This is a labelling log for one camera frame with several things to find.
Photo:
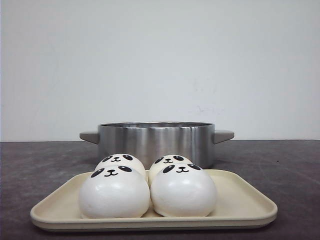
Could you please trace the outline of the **panda bun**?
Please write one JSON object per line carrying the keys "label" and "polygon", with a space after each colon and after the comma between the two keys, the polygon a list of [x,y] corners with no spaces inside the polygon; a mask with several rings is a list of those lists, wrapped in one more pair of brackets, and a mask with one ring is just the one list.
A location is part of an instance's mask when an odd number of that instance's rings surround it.
{"label": "panda bun", "polygon": [[164,217],[206,217],[216,207],[218,191],[204,169],[193,163],[176,163],[155,175],[150,196],[154,211]]}
{"label": "panda bun", "polygon": [[116,153],[103,158],[97,164],[94,171],[97,171],[105,166],[111,166],[111,165],[121,165],[121,166],[131,167],[135,169],[137,172],[139,172],[145,178],[146,181],[148,181],[148,176],[142,162],[135,156],[130,155],[128,153]]}
{"label": "panda bun", "polygon": [[157,159],[151,165],[148,171],[148,185],[151,186],[154,177],[157,175],[159,171],[161,171],[162,169],[170,165],[180,164],[180,163],[192,164],[192,161],[185,156],[177,155],[177,154],[164,155],[159,159]]}
{"label": "panda bun", "polygon": [[140,218],[147,212],[150,200],[145,177],[126,165],[94,171],[83,182],[78,195],[84,218]]}

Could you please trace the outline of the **stainless steel steamer pot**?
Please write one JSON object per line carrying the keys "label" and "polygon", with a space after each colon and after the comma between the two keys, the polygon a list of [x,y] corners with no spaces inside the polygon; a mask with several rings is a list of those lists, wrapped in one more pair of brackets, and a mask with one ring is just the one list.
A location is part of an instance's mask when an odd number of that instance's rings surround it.
{"label": "stainless steel steamer pot", "polygon": [[100,124],[81,132],[80,139],[96,144],[98,156],[134,155],[149,169],[160,157],[181,155],[207,168],[215,159],[215,145],[231,140],[233,131],[218,130],[207,122],[120,122]]}

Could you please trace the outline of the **cream rectangular plastic tray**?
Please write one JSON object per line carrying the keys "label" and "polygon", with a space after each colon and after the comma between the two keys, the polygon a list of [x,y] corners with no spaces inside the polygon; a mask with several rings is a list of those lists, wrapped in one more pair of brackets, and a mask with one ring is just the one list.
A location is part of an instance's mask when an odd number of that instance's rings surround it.
{"label": "cream rectangular plastic tray", "polygon": [[78,194],[89,172],[78,174],[49,194],[30,211],[32,223],[50,232],[177,231],[252,229],[277,217],[277,205],[239,175],[208,169],[218,191],[214,211],[204,217],[163,217],[150,207],[138,218],[82,218]]}

